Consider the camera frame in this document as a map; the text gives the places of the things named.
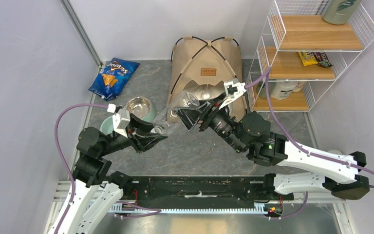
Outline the clear plastic package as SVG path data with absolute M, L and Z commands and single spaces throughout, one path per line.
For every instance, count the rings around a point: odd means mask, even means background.
M 174 109 L 198 106 L 199 100 L 192 92 L 182 91 L 154 118 L 152 121 L 154 132 L 167 137 L 170 136 L 178 127 L 183 125 Z

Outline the mint green double pet bowl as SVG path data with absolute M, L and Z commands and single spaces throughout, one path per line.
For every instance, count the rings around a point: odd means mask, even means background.
M 155 105 L 145 97 L 132 98 L 124 109 L 116 110 L 117 107 L 115 104 L 108 104 L 107 112 L 113 115 L 106 118 L 100 127 L 100 131 L 106 135 L 112 132 L 124 135 L 124 130 L 130 123 L 131 114 L 146 122 L 151 122 L 156 117 Z

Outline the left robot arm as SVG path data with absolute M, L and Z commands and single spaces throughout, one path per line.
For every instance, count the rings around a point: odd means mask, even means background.
M 49 233 L 90 234 L 116 202 L 138 197 L 129 175 L 107 174 L 112 163 L 103 157 L 128 147 L 143 153 L 167 136 L 133 114 L 124 118 L 115 114 L 113 121 L 118 122 L 117 129 L 109 134 L 95 127 L 80 132 L 76 146 L 79 158 L 73 170 L 67 169 L 71 186 Z

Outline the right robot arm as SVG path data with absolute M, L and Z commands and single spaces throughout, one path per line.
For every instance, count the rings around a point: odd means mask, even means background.
M 171 109 L 184 126 L 200 131 L 212 129 L 237 153 L 246 153 L 249 160 L 260 166 L 282 166 L 301 169 L 299 174 L 270 173 L 264 176 L 262 195 L 267 199 L 296 192 L 320 192 L 358 200 L 370 191 L 369 179 L 359 174 L 366 165 L 362 152 L 340 155 L 324 152 L 299 143 L 292 143 L 284 135 L 271 131 L 271 124 L 255 111 L 242 119 L 231 117 L 218 101 L 200 101 L 191 106 Z

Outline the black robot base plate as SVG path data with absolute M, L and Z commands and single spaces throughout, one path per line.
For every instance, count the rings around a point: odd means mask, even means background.
M 293 200 L 263 176 L 120 176 L 121 200 L 155 209 L 239 209 Z

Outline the steel pet bowl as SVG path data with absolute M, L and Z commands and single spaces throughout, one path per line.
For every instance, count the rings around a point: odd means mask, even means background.
M 126 109 L 139 119 L 151 122 L 156 116 L 155 105 L 146 97 L 138 96 L 130 99 Z

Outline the cream fluffy pillow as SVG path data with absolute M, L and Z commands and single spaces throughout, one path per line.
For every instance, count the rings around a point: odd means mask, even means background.
M 202 94 L 208 92 L 211 94 L 211 99 L 218 97 L 219 95 L 225 93 L 224 83 L 220 81 L 216 85 L 202 84 L 199 85 L 195 81 L 191 80 L 185 87 L 185 91 L 188 91 L 195 95 L 198 100 L 202 99 Z

